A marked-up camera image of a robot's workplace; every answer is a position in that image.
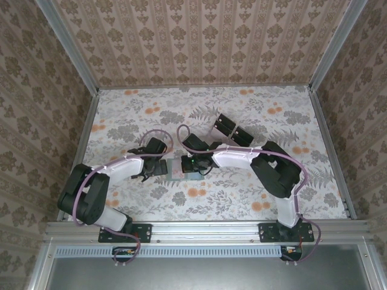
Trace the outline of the black credit card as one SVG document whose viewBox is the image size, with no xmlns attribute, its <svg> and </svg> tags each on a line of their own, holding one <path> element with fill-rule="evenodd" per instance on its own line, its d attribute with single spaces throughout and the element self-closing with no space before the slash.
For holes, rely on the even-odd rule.
<svg viewBox="0 0 387 290">
<path fill-rule="evenodd" d="M 226 127 L 236 126 L 236 123 L 232 121 L 229 117 L 225 116 L 224 114 L 220 114 L 220 116 L 218 117 L 218 121 Z"/>
<path fill-rule="evenodd" d="M 249 134 L 233 134 L 231 140 L 234 141 L 241 147 L 249 147 L 253 141 L 254 137 Z"/>
<path fill-rule="evenodd" d="M 226 127 L 222 125 L 218 120 L 215 122 L 214 127 L 217 128 L 222 133 L 224 133 L 225 135 L 230 135 L 235 128 L 235 127 Z"/>
<path fill-rule="evenodd" d="M 249 132 L 247 132 L 243 127 L 238 126 L 235 129 L 235 135 L 239 136 L 240 138 L 243 139 L 249 139 L 249 138 L 254 138 L 253 135 L 251 135 Z"/>
</svg>

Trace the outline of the aluminium frame post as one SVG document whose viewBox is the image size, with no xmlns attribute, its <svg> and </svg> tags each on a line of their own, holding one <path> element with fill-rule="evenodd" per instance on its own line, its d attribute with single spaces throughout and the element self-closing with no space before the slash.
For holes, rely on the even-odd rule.
<svg viewBox="0 0 387 290">
<path fill-rule="evenodd" d="M 78 49 L 76 41 L 71 36 L 70 30 L 65 25 L 58 9 L 52 0 L 36 0 L 36 2 L 69 56 L 70 61 L 79 73 L 84 85 L 87 87 L 91 96 L 95 97 L 98 94 L 99 85 L 92 75 L 91 70 L 88 68 L 86 59 Z"/>
<path fill-rule="evenodd" d="M 353 29 L 357 19 L 362 13 L 368 0 L 351 0 L 338 24 L 327 49 L 312 75 L 309 82 L 311 92 L 316 92 L 325 78 L 328 70 L 333 65 L 335 58 L 344 45 L 348 35 Z"/>
</svg>

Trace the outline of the long aluminium base rail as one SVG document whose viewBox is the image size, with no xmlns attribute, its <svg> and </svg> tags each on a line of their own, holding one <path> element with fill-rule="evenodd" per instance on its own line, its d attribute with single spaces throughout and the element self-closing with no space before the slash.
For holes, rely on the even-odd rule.
<svg viewBox="0 0 387 290">
<path fill-rule="evenodd" d="M 150 221 L 151 245 L 247 245 L 260 243 L 261 224 L 268 221 Z M 316 220 L 320 244 L 358 244 L 372 241 L 367 221 L 351 219 Z M 72 222 L 50 222 L 44 243 L 97 245 L 99 227 L 77 227 Z"/>
</svg>

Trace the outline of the grey metal panel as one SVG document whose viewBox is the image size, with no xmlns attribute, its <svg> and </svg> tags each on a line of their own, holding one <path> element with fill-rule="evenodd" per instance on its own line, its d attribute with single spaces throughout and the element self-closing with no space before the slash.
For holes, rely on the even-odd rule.
<svg viewBox="0 0 387 290">
<path fill-rule="evenodd" d="M 370 290 L 357 256 L 313 257 L 300 265 L 279 259 L 57 259 L 46 290 Z"/>
</svg>

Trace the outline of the aluminium side rail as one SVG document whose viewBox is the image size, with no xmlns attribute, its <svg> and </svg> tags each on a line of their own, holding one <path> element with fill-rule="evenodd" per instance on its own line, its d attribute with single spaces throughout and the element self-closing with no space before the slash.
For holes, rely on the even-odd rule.
<svg viewBox="0 0 387 290">
<path fill-rule="evenodd" d="M 86 148 L 88 145 L 88 140 L 89 140 L 92 126 L 93 126 L 93 122 L 94 122 L 94 119 L 96 116 L 97 107 L 99 104 L 99 99 L 100 99 L 99 93 L 93 95 L 91 98 L 91 103 L 90 103 L 90 106 L 88 109 L 88 113 L 87 113 L 87 116 L 85 119 L 85 123 L 84 123 L 83 129 L 82 129 L 82 134 L 81 134 L 80 139 L 79 139 L 76 155 L 74 157 L 74 161 L 73 161 L 73 164 L 71 166 L 69 176 L 71 175 L 74 167 L 76 165 L 82 163 L 82 161 L 85 157 L 85 152 L 86 152 Z"/>
<path fill-rule="evenodd" d="M 319 99 L 316 92 L 309 86 L 307 89 L 347 216 L 351 219 L 358 219 Z"/>
</svg>

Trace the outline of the pink credit card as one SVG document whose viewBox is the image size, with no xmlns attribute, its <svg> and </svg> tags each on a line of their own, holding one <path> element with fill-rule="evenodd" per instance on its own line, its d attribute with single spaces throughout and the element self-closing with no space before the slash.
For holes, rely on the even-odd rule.
<svg viewBox="0 0 387 290">
<path fill-rule="evenodd" d="M 173 179 L 184 179 L 185 175 L 181 168 L 181 161 L 178 159 L 174 159 L 172 161 L 172 173 L 171 177 Z"/>
<path fill-rule="evenodd" d="M 212 128 L 210 135 L 215 141 L 220 141 L 222 143 L 226 143 L 229 140 L 228 135 L 225 135 L 215 127 Z"/>
</svg>

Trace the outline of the black grey hinged case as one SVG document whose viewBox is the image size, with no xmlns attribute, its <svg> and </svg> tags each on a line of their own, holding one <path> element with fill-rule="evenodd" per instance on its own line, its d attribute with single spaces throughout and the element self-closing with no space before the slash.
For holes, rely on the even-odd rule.
<svg viewBox="0 0 387 290">
<path fill-rule="evenodd" d="M 234 121 L 220 114 L 215 120 L 210 136 L 231 146 L 249 147 L 254 137 Z"/>
</svg>

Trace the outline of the aluminium frame rail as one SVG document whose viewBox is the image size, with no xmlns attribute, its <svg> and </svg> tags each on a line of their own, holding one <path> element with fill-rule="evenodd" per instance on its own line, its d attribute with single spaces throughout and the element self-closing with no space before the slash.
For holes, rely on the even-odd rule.
<svg viewBox="0 0 387 290">
<path fill-rule="evenodd" d="M 370 290 L 385 290 L 384 272 L 375 246 L 364 240 L 358 249 Z"/>
<path fill-rule="evenodd" d="M 46 290 L 53 269 L 56 247 L 52 238 L 43 242 L 27 290 Z"/>
</svg>

